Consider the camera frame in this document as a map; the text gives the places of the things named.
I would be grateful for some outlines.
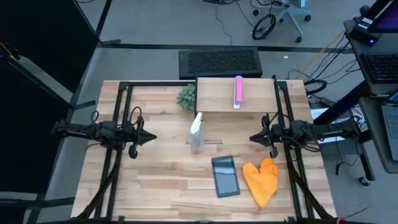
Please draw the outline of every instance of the wooden shelf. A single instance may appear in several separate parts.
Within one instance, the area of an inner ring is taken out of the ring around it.
[[[234,78],[198,78],[197,111],[209,113],[276,113],[274,83],[268,78],[244,78],[243,102],[233,108]]]

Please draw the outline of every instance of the tablet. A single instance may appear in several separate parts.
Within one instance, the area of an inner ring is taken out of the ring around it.
[[[217,197],[239,195],[238,178],[232,156],[212,158]]]

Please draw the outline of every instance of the wooden table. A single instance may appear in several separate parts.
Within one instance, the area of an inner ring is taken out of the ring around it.
[[[312,121],[303,82],[287,83],[295,119]],[[97,107],[99,120],[112,119],[118,85],[117,81],[103,83]],[[277,144],[279,155],[275,158],[280,170],[279,188],[265,208],[258,210],[243,179],[245,162],[258,166],[261,160],[269,157],[269,148],[249,141],[249,136],[261,129],[264,114],[206,114],[203,122],[205,147],[201,153],[192,154],[188,130],[194,115],[176,105],[181,89],[182,86],[134,86],[131,109],[142,108],[144,129],[156,134],[157,139],[139,147],[137,159],[131,159],[127,149],[123,151],[113,219],[120,215],[126,220],[145,221],[282,221],[294,217],[283,145]],[[321,154],[305,150],[302,154],[310,190],[328,213],[335,216]],[[241,194],[217,198],[211,158],[226,155],[234,156]],[[98,190],[104,157],[102,147],[93,146],[87,150],[72,217],[86,207]],[[103,216],[108,194],[104,197]],[[300,201],[305,216],[303,198]]]

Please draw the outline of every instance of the pink marker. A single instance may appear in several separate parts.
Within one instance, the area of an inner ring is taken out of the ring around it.
[[[238,75],[235,77],[234,87],[234,108],[239,109],[243,101],[243,78]]]

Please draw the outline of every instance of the keyboard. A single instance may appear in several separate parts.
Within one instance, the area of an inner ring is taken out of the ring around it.
[[[384,123],[386,124],[391,156],[393,160],[398,161],[398,107],[382,105],[381,110],[383,112]]]
[[[362,54],[360,58],[375,83],[398,82],[398,54]]]
[[[386,124],[388,134],[391,138],[398,139],[398,114],[397,113],[386,113]]]

